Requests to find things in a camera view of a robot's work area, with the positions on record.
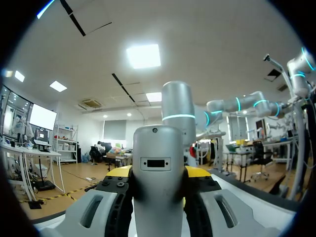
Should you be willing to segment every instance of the air conditioner vent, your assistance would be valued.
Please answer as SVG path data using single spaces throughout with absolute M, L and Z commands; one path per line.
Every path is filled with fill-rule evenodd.
M 93 108 L 93 109 L 102 107 L 102 104 L 94 99 L 84 99 L 81 101 L 81 104 L 83 104 L 84 106 L 88 108 Z

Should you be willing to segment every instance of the laptop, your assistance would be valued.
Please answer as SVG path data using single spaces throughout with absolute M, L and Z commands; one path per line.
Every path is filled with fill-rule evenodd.
M 226 145 L 226 147 L 229 152 L 236 152 L 236 147 L 234 147 L 233 145 L 229 144 L 229 145 Z

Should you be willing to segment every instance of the storage shelf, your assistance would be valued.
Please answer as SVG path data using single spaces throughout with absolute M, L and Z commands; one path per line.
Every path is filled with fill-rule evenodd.
M 65 151 L 65 150 L 58 150 L 57 152 L 76 152 L 76 151 Z
M 78 125 L 74 125 L 74 124 L 71 125 L 71 124 L 64 124 L 64 123 L 59 124 L 58 122 L 56 123 L 54 127 L 54 137 L 56 138 L 53 138 L 53 142 L 54 142 L 54 150 L 61 154 L 60 156 L 61 163 L 67 163 L 67 162 L 77 163 L 78 162 L 77 147 L 75 147 L 74 151 L 63 150 L 63 146 L 65 145 L 65 143 L 69 144 L 69 146 L 77 145 L 78 129 L 79 129 Z
M 60 162 L 76 162 L 75 159 L 65 159 L 65 160 L 60 160 Z
M 71 141 L 71 140 L 64 140 L 64 139 L 57 139 L 57 138 L 54 138 L 54 140 L 56 141 L 59 141 L 59 142 L 72 142 L 72 143 L 77 143 L 76 141 Z
M 76 130 L 63 128 L 63 127 L 59 127 L 59 129 L 62 129 L 62 130 L 65 130 L 65 131 L 69 131 L 69 132 L 76 132 Z
M 61 159 L 60 162 L 75 162 L 76 160 L 75 159 Z

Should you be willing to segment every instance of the wooden floor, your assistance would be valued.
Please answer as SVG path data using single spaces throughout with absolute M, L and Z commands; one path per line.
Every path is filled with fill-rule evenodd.
M 100 163 L 98 165 L 91 165 L 91 163 L 79 163 L 79 164 L 65 164 L 62 165 L 62 175 L 65 185 L 66 192 L 71 192 L 74 190 L 81 189 L 83 187 L 92 185 L 94 183 L 98 183 L 100 180 L 103 180 L 103 178 L 108 173 L 108 166 L 105 165 L 105 163 Z M 208 165 L 200 165 L 200 168 L 203 169 L 209 169 Z M 250 179 L 251 174 L 254 172 L 260 171 L 260 166 L 258 165 L 252 165 L 248 167 L 246 179 Z M 266 172 L 270 174 L 268 180 L 258 180 L 257 182 L 248 182 L 247 185 L 253 186 L 255 188 L 258 188 L 260 190 L 263 190 L 265 192 L 269 192 L 275 182 L 285 173 L 285 164 L 272 164 L 265 169 Z M 53 165 L 53 172 L 55 176 L 56 184 L 61 187 L 61 182 L 59 178 L 59 170 L 58 167 L 54 164 Z M 237 178 L 239 178 L 240 174 L 240 168 L 238 166 L 233 166 L 233 172 L 237 174 Z M 292 186 L 294 181 L 294 175 L 295 172 L 292 171 L 290 174 L 290 179 L 288 181 L 289 187 Z M 310 176 L 310 170 L 307 170 L 307 173 L 305 175 L 305 186 L 308 182 Z M 85 178 L 89 177 L 92 178 L 93 181 L 89 182 Z M 14 191 L 17 195 L 17 198 L 19 200 L 27 200 L 26 195 L 21 195 L 20 186 L 19 185 L 13 185 Z M 41 206 L 42 209 L 36 209 L 31 210 L 29 208 L 29 205 L 27 202 L 21 203 L 22 208 L 27 213 L 30 219 L 38 219 L 41 217 L 45 217 L 48 215 L 52 215 L 54 213 L 58 213 L 61 211 L 64 211 L 67 209 L 72 203 L 74 203 L 77 199 L 79 199 L 82 195 L 84 195 L 84 189 L 81 189 L 79 191 L 76 191 L 74 193 L 71 193 L 70 196 L 62 196 L 57 197 L 51 200 L 44 201 L 44 204 Z M 49 190 L 44 192 L 38 192 L 36 194 L 36 197 L 38 199 L 41 198 L 51 198 L 57 195 L 62 194 L 58 189 L 55 190 Z

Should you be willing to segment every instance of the metal shelf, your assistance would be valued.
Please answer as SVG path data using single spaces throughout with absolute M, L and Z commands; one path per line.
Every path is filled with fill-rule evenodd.
M 76 141 L 71 141 L 71 140 L 65 140 L 65 139 L 57 139 L 57 138 L 54 138 L 54 140 L 57 140 L 57 141 L 60 141 L 60 142 L 71 142 L 71 143 L 77 143 Z
M 59 127 L 59 129 L 62 129 L 62 130 L 65 130 L 65 131 L 69 131 L 69 132 L 76 132 L 76 130 L 68 129 L 68 128 Z
M 76 151 L 65 151 L 65 150 L 58 150 L 57 152 L 76 152 Z
M 64 143 L 69 143 L 70 145 L 77 145 L 78 142 L 78 125 L 71 125 L 68 127 L 72 127 L 73 129 L 68 129 L 65 128 L 65 125 L 67 124 L 56 124 L 55 128 L 54 128 L 54 136 L 59 136 L 60 134 L 63 134 L 62 136 L 66 136 L 68 137 L 68 139 L 71 140 L 64 140 L 64 139 L 60 139 L 60 138 L 54 138 L 53 141 L 55 142 L 54 145 L 56 145 L 55 147 L 55 151 L 56 152 L 60 152 L 62 155 L 60 157 L 60 162 L 76 162 L 78 163 L 78 154 L 77 154 L 77 149 L 75 149 L 74 151 L 65 151 L 65 150 L 58 150 L 58 145 L 59 144 L 64 144 Z

